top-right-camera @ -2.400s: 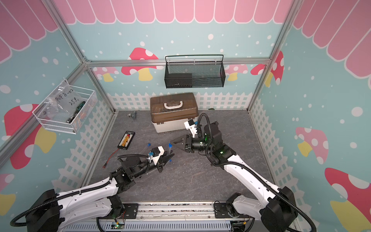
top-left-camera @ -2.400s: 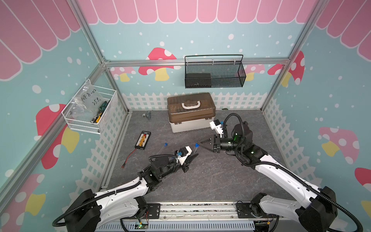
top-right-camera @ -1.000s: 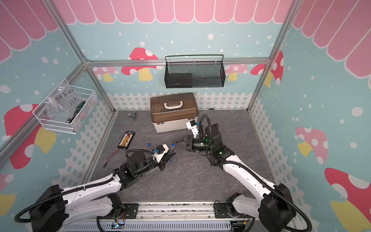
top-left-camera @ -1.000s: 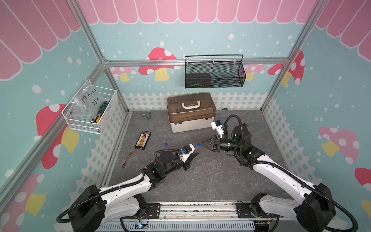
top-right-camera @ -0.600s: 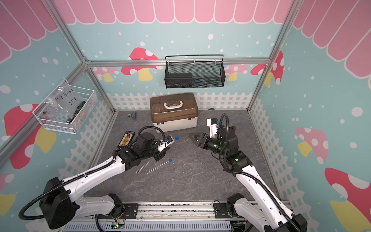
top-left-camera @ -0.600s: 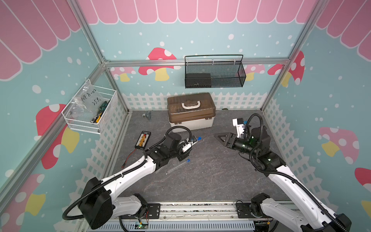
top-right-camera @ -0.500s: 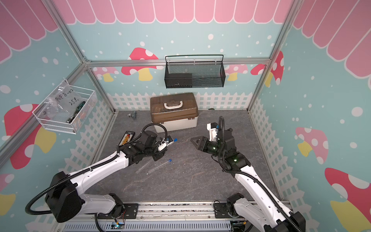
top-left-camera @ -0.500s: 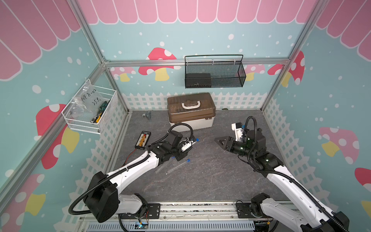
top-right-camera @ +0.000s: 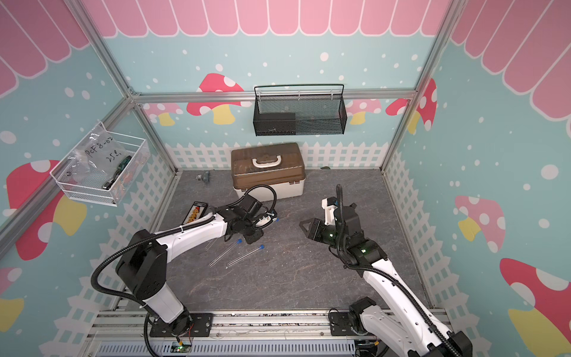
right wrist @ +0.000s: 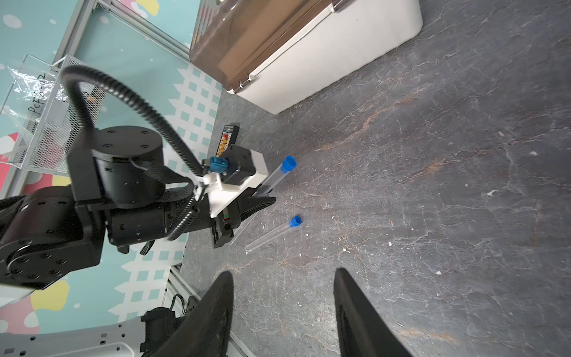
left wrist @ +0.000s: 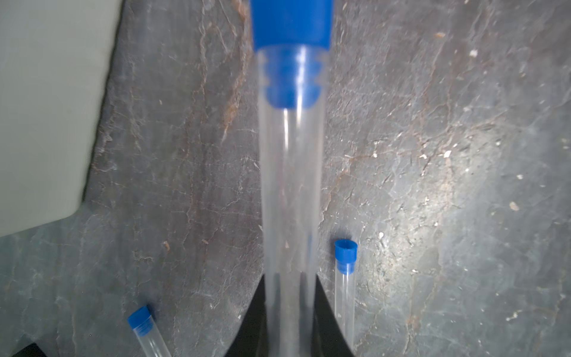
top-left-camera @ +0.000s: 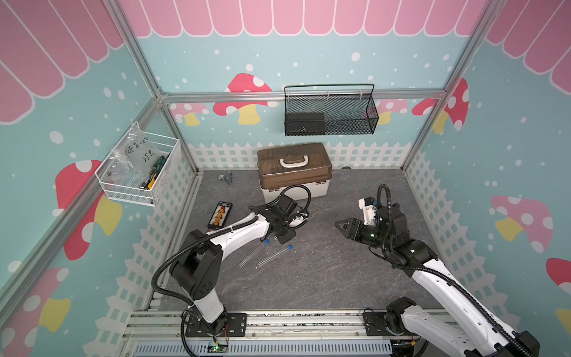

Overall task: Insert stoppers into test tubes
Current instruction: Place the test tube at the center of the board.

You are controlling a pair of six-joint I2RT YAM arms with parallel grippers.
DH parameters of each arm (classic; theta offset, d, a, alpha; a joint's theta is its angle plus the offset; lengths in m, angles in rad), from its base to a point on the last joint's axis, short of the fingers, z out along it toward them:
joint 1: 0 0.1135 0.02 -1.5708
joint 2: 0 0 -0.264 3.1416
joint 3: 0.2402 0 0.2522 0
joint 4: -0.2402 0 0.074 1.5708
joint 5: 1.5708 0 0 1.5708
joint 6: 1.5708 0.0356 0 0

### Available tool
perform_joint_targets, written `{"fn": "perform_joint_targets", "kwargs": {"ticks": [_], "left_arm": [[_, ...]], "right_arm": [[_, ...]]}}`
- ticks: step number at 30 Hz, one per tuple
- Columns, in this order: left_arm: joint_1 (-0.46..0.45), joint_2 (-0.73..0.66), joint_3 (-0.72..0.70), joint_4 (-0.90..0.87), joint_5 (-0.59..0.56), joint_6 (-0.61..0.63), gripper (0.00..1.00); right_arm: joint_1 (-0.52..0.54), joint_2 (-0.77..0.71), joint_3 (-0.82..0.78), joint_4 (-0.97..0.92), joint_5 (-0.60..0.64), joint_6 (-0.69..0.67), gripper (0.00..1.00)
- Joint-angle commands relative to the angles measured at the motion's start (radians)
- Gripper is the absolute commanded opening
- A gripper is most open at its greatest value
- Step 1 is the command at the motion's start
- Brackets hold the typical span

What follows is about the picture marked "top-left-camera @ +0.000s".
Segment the clear test tube diagonal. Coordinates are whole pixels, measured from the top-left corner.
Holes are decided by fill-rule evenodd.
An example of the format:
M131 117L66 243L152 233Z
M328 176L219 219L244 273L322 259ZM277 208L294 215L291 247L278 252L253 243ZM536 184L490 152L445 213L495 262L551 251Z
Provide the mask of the clear test tube diagonal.
M285 254L286 252L292 250L292 249L291 249L291 250L288 250L287 248L288 248L288 246L287 246L286 248L284 248L284 249L282 249L282 250L280 250L280 251L278 251L278 252L272 254L271 256L265 258L264 260L261 260L260 262L258 262L258 263L256 264L256 269L261 268L262 266L266 265L267 263L272 262L272 260L275 260L275 259L277 259L278 257L280 257L280 256L282 256L283 254Z

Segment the clear test tube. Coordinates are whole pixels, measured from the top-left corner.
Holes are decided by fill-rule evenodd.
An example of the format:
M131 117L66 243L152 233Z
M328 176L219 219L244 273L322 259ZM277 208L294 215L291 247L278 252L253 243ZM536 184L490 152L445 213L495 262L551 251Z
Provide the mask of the clear test tube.
M245 266L245 264L247 264L257 253L259 253L264 247L266 246L266 244L264 244L264 241L261 242L250 254L248 254L240 263L239 263L239 267L242 268L243 266Z

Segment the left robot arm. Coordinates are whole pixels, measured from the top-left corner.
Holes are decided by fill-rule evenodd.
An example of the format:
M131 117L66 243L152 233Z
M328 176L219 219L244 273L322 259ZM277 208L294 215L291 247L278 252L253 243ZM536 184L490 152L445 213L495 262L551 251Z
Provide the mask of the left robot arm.
M151 280L153 291L183 301L198 311L210 334L220 334L228 319L216 291L223 260L244 245L271 234L286 244L306 223L308 207L297 210L297 202L280 195L267 204L252 207L247 217L226 228L190 232L180 251L156 269Z

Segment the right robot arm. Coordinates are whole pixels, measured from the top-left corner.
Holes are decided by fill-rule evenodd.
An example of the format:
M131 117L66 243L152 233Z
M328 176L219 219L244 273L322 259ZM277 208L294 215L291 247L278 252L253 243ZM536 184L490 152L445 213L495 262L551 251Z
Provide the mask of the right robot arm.
M380 258L421 285L459 326L451 327L412 299L400 297L387 306L379 323L371 312L364 313L369 327L394 336L416 334L449 356L538 356L540 344L531 333L518 332L485 308L434 250L410 236L399 205L367 203L362 211L363 219L340 220L335 227L349 240L380 249Z

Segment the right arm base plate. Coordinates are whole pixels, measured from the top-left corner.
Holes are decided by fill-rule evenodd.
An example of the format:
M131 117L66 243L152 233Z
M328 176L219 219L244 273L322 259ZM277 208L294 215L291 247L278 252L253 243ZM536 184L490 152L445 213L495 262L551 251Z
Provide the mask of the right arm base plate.
M414 336L414 333L406 330L401 317L395 312L366 309L362 317L368 336Z

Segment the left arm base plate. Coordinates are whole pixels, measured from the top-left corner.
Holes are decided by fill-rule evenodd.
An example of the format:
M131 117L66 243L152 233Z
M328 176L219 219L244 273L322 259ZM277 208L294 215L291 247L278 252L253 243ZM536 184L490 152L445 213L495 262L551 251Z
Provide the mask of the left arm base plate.
M244 337L248 322L246 313L223 313L214 323L208 324L190 314L185 318L184 334L189 338L198 337Z

